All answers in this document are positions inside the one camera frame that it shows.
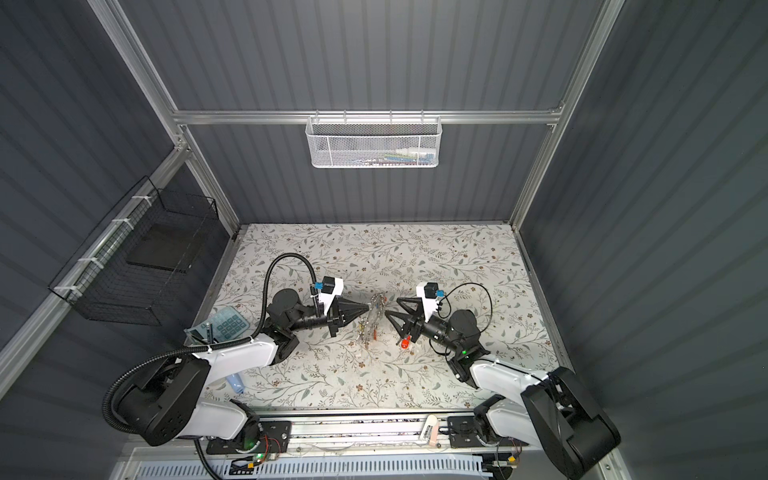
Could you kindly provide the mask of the large keyring with keys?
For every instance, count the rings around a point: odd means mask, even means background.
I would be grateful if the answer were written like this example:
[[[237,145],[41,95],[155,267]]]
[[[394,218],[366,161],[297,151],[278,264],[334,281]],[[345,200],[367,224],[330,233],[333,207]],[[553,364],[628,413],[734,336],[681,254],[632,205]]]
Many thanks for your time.
[[[385,293],[374,293],[368,302],[368,311],[359,320],[359,341],[366,349],[377,339],[378,324],[384,317],[386,303],[387,297]]]

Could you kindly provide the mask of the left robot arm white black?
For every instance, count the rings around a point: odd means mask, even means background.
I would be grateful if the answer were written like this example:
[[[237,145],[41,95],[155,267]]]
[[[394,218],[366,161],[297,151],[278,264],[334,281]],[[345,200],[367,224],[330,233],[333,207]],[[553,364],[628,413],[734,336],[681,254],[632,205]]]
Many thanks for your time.
[[[206,387],[286,360],[299,344],[298,331],[326,328],[334,336],[368,310],[333,293],[320,293],[304,305],[297,291],[283,289],[266,307],[254,337],[182,348],[126,371],[105,393],[102,416],[113,429],[139,435],[151,446],[177,438],[236,439],[258,415],[238,401],[204,399]]]

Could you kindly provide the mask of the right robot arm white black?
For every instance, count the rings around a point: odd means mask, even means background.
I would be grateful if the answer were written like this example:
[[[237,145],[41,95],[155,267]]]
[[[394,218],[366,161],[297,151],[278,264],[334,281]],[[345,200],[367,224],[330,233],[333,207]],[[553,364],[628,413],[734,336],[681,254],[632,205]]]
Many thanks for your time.
[[[568,479],[582,478],[621,443],[614,422],[572,370],[530,370],[494,358],[469,310],[443,319],[432,300],[405,297],[397,304],[399,311],[384,315],[402,341],[425,338],[442,346],[458,381],[492,393],[473,410],[479,441],[514,439],[538,447]]]

